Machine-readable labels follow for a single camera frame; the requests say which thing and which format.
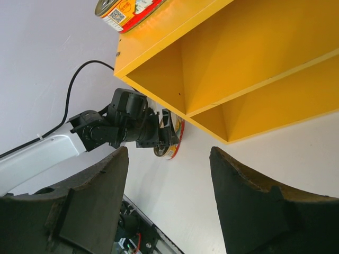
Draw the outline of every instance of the shelf compartment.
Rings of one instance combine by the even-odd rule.
[[[180,42],[176,41],[127,75],[124,80],[151,99],[185,114]]]
[[[336,56],[217,106],[223,117],[215,126],[225,125],[227,139],[223,141],[238,141],[337,111],[338,67]],[[202,119],[199,123],[211,128],[208,118],[200,115],[212,111],[215,108],[192,119]]]
[[[227,129],[221,106],[213,107],[191,118],[195,125],[221,142],[227,142]]]
[[[167,0],[131,31],[121,34],[114,75],[120,79],[232,0]]]
[[[338,0],[235,0],[181,40],[186,113],[338,54]]]

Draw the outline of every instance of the barcode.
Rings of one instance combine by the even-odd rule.
[[[173,151],[170,151],[170,152],[167,154],[167,156],[169,156],[169,157],[172,157],[172,155],[173,155]]]
[[[110,14],[110,17],[119,24],[125,19],[126,16],[123,15],[118,9],[114,9],[114,11]]]
[[[104,17],[103,21],[105,21],[108,25],[113,27],[118,32],[123,30],[123,28],[121,26],[119,26],[115,21],[113,21],[110,17]]]

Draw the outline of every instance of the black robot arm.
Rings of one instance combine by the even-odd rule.
[[[85,111],[69,119],[72,133],[77,133],[87,151],[104,143],[114,148],[122,142],[136,142],[138,148],[169,147],[179,143],[171,113],[159,112],[148,107],[147,97],[137,91],[118,88],[112,102],[102,111]]]

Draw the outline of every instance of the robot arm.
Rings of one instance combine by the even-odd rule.
[[[147,97],[118,88],[102,111],[85,111],[69,119],[50,136],[0,160],[0,196],[19,184],[68,159],[90,152],[104,143],[114,148],[135,141],[138,148],[169,147],[179,143],[169,110],[148,107]]]

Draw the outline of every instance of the can label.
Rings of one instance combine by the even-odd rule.
[[[141,22],[163,0],[118,0],[101,18],[118,32]]]
[[[179,138],[179,144],[174,144],[168,147],[167,150],[161,150],[159,147],[154,148],[154,154],[158,157],[165,157],[167,160],[173,159],[178,153],[182,136],[185,129],[185,121],[178,115],[171,112],[172,123],[174,127],[175,134]],[[160,127],[164,127],[163,119],[160,121]]]

